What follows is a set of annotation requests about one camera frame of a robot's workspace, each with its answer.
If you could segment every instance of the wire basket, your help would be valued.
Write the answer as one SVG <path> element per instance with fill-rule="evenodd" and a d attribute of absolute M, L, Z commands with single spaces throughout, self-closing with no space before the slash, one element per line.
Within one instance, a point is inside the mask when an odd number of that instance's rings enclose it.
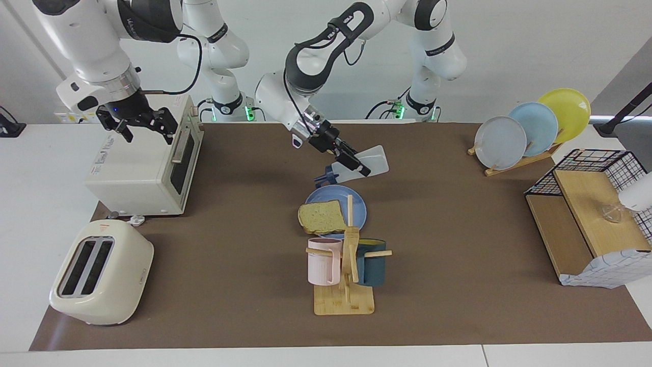
<path fill-rule="evenodd" d="M 641 162 L 626 150 L 575 149 L 548 171 L 526 195 L 563 196 L 554 170 L 605 172 L 616 191 L 620 192 L 647 174 Z M 633 215 L 647 241 L 652 244 L 652 208 Z"/>

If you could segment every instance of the black stand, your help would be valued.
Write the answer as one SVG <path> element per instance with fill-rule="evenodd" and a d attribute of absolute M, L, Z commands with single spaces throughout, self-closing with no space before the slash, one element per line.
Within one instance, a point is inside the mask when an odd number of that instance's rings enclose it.
<path fill-rule="evenodd" d="M 26 126 L 26 123 L 11 122 L 6 117 L 0 115 L 0 138 L 18 138 Z"/>
<path fill-rule="evenodd" d="M 594 124 L 595 130 L 603 138 L 617 138 L 618 136 L 614 133 L 616 125 L 623 122 L 623 119 L 627 117 L 636 107 L 638 107 L 643 101 L 652 95 L 652 83 L 648 84 L 641 93 L 637 94 L 636 97 L 625 106 L 620 112 L 618 112 L 614 118 L 611 119 L 608 123 L 596 123 Z"/>

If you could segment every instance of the white wall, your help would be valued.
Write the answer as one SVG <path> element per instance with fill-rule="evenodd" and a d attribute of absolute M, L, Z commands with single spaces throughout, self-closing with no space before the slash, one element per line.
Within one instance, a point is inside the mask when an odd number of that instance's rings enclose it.
<path fill-rule="evenodd" d="M 21 3 L 21 8 L 30 3 L 4 1 Z M 251 49 L 249 65 L 235 71 L 241 89 L 253 95 L 262 74 L 283 67 L 293 42 L 317 35 L 352 2 L 221 0 L 230 30 Z M 652 35 L 649 0 L 450 0 L 449 8 L 469 59 L 466 73 L 441 88 L 443 119 L 449 121 L 507 114 L 518 103 L 559 87 L 579 89 L 593 100 Z M 42 32 L 31 12 L 21 15 L 35 33 Z M 413 32 L 392 23 L 367 43 L 358 65 L 338 60 L 313 104 L 331 119 L 363 118 L 376 102 L 397 96 L 411 80 L 408 44 Z M 123 47 L 143 68 L 145 89 L 179 90 L 192 79 L 194 71 L 177 59 L 175 42 L 123 41 Z M 357 48 L 350 50 L 354 56 Z M 60 56 L 53 58 L 62 69 L 69 68 Z M 199 101 L 209 90 L 200 81 L 191 94 Z"/>
<path fill-rule="evenodd" d="M 19 121 L 54 123 L 52 111 L 63 105 L 54 88 L 62 78 L 21 22 L 13 6 L 0 0 L 0 105 Z"/>

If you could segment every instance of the mug handle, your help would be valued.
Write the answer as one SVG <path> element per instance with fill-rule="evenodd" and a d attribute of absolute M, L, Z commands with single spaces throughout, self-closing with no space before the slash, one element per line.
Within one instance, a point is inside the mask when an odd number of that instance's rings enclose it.
<path fill-rule="evenodd" d="M 331 269 L 331 277 L 327 279 L 327 282 L 328 284 L 333 285 L 336 284 L 333 281 L 333 279 L 335 278 L 335 274 L 340 273 L 340 252 L 335 249 L 329 249 L 329 251 L 332 253 L 331 264 L 333 265 L 333 268 Z"/>

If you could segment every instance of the toaster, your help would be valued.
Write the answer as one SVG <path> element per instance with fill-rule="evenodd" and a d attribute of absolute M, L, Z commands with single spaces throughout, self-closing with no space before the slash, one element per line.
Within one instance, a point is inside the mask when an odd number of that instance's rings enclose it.
<path fill-rule="evenodd" d="M 124 323 L 136 311 L 153 257 L 152 243 L 128 223 L 91 222 L 68 251 L 50 305 L 91 325 Z"/>

